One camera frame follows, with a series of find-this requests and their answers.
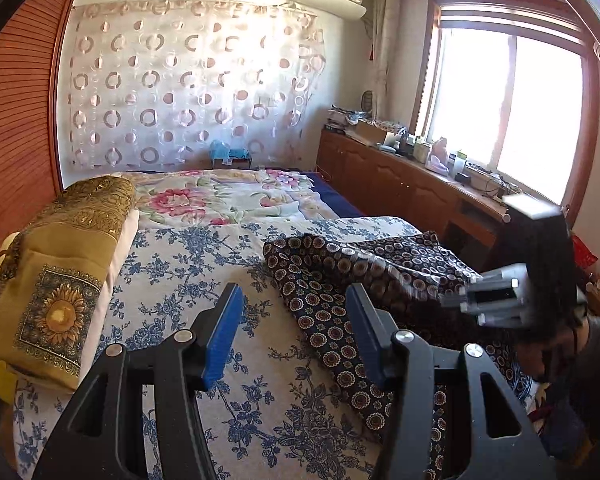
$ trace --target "gold pillow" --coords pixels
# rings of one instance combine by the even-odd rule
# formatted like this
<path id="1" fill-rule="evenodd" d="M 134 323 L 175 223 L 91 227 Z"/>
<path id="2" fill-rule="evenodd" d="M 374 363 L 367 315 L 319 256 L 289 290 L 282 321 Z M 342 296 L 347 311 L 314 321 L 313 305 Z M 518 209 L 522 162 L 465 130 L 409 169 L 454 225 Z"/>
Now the gold pillow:
<path id="1" fill-rule="evenodd" d="M 15 238 L 0 266 L 0 360 L 77 388 L 91 316 L 134 200 L 124 178 L 77 182 Z"/>

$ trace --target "blue gripper pad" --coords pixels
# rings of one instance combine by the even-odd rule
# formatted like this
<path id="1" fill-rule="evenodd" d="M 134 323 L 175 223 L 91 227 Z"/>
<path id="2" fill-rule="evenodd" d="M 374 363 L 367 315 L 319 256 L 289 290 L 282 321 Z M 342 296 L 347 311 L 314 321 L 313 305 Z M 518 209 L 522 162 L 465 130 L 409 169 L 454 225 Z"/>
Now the blue gripper pad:
<path id="1" fill-rule="evenodd" d="M 228 283 L 214 308 L 198 314 L 191 330 L 196 335 L 193 360 L 198 364 L 195 374 L 200 380 L 198 390 L 206 392 L 220 377 L 242 319 L 244 297 L 242 289 Z"/>
<path id="2" fill-rule="evenodd" d="M 361 283 L 353 283 L 347 287 L 346 301 L 347 315 L 360 358 L 365 365 L 365 375 L 381 390 L 387 389 L 389 381 L 394 377 L 390 373 L 392 370 L 387 369 L 388 363 L 384 361 L 390 358 L 391 336 L 397 326 L 388 312 L 382 312 L 386 314 L 382 319 L 379 317 L 380 312 L 374 308 Z"/>

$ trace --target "dark blue bed sheet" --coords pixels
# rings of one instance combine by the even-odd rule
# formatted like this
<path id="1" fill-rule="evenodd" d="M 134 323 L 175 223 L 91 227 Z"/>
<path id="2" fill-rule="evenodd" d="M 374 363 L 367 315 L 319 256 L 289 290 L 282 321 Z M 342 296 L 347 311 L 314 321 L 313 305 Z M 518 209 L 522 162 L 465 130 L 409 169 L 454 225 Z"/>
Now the dark blue bed sheet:
<path id="1" fill-rule="evenodd" d="M 347 199 L 333 189 L 333 187 L 329 186 L 329 184 L 327 184 L 320 176 L 320 173 L 315 173 L 315 171 L 301 171 L 300 173 L 308 176 L 314 181 L 314 191 L 320 193 L 322 201 L 340 218 L 358 218 L 366 216 L 353 207 Z"/>

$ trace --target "window pane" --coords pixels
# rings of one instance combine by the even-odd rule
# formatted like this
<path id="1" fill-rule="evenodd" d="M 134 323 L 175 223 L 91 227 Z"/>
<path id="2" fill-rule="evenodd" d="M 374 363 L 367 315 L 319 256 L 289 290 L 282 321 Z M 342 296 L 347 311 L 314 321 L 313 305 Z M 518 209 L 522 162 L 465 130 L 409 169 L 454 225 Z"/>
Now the window pane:
<path id="1" fill-rule="evenodd" d="M 444 30 L 440 83 L 431 118 L 432 140 L 448 139 L 487 165 L 500 127 L 500 107 L 509 73 L 509 37 L 500 32 Z"/>
<path id="2" fill-rule="evenodd" d="M 518 38 L 511 117 L 498 170 L 559 204 L 580 133 L 580 56 Z"/>

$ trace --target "window frame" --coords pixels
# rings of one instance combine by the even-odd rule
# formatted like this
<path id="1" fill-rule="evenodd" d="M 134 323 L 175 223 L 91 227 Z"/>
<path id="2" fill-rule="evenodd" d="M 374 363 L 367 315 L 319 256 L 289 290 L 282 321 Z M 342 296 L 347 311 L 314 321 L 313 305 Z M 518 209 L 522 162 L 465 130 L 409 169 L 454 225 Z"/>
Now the window frame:
<path id="1" fill-rule="evenodd" d="M 420 78 L 416 88 L 416 97 L 410 122 L 410 132 L 419 136 L 429 131 L 436 92 L 440 80 L 438 69 L 440 66 L 440 55 L 442 53 L 443 42 L 443 29 L 440 27 L 440 6 L 445 4 L 496 4 L 502 6 L 516 6 L 534 12 L 542 12 L 557 16 L 569 20 L 580 27 L 581 33 L 579 38 L 582 40 L 583 45 L 576 45 L 573 43 L 569 45 L 568 43 L 571 42 L 561 40 L 561 38 L 558 37 L 553 41 L 553 38 L 549 37 L 550 35 L 548 34 L 543 34 L 542 38 L 534 37 L 534 32 L 529 30 L 526 30 L 524 34 L 516 34 L 516 30 L 520 31 L 520 29 L 511 27 L 510 25 L 485 22 L 484 26 L 481 26 L 482 22 L 472 22 L 472 26 L 470 27 L 480 28 L 480 30 L 503 32 L 510 36 L 524 36 L 553 44 L 561 48 L 568 47 L 568 50 L 576 52 L 581 56 L 583 81 L 580 132 L 578 134 L 570 177 L 567 181 L 562 203 L 560 204 L 565 211 L 568 225 L 572 227 L 578 216 L 580 207 L 582 206 L 598 139 L 600 88 L 598 80 L 598 63 L 593 52 L 593 37 L 590 35 L 585 25 L 579 20 L 577 15 L 571 10 L 571 7 L 558 0 L 429 0 L 427 9 L 427 28 L 425 31 L 422 62 L 420 63 Z M 511 98 L 513 95 L 512 90 L 514 83 L 513 75 L 515 68 L 515 63 L 512 63 L 512 60 L 515 61 L 515 58 L 513 58 L 515 53 L 512 54 L 512 49 L 510 49 L 509 52 L 510 63 L 509 77 L 507 78 L 507 92 L 504 105 L 501 108 L 498 140 L 494 147 L 490 164 L 493 163 L 496 150 L 498 150 L 498 153 L 502 152 L 504 136 L 506 134 L 506 127 L 509 122 L 511 111 Z M 521 185 L 509 175 L 506 175 L 506 177 L 507 180 L 520 185 L 525 192 L 541 196 L 538 192 L 529 189 L 527 186 Z"/>

